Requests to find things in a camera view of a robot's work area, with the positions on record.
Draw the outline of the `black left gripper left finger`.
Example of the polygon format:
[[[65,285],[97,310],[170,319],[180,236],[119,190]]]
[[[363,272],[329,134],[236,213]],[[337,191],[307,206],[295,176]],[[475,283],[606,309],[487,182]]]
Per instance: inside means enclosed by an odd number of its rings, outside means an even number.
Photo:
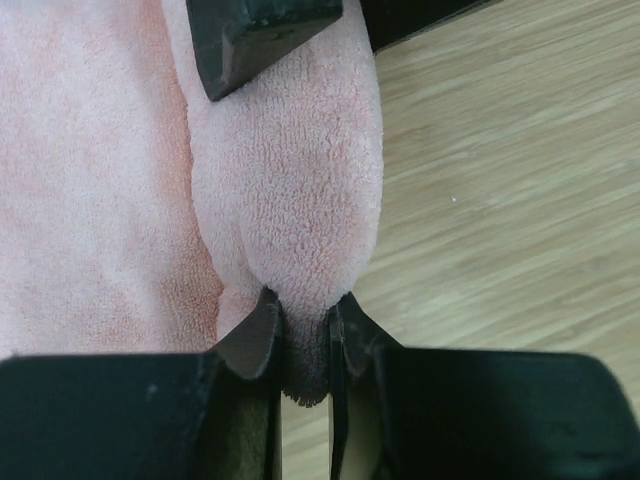
[[[283,312],[264,290],[212,349],[1,364],[5,479],[277,479]]]

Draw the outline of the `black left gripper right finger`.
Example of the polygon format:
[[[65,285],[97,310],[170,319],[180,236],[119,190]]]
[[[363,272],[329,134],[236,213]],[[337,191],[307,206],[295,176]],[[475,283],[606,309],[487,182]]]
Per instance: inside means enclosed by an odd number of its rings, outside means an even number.
[[[328,313],[334,479],[635,479],[639,425],[576,353],[401,345],[344,296]]]

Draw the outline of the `large pink towel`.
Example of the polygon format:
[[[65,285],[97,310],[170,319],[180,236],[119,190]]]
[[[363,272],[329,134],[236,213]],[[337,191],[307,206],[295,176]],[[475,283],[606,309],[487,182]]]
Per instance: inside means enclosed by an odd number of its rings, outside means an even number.
[[[263,288],[284,393],[328,391],[326,315],[364,271],[383,123],[361,6],[227,98],[182,1],[1,5],[1,353],[203,351]]]

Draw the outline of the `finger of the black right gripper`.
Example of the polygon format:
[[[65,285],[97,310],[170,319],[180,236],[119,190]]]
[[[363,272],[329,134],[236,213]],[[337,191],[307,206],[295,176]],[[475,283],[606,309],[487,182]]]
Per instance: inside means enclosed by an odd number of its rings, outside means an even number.
[[[379,53],[500,0],[366,0],[362,12],[371,48]]]
[[[219,101],[341,18],[338,0],[188,0],[197,71]]]

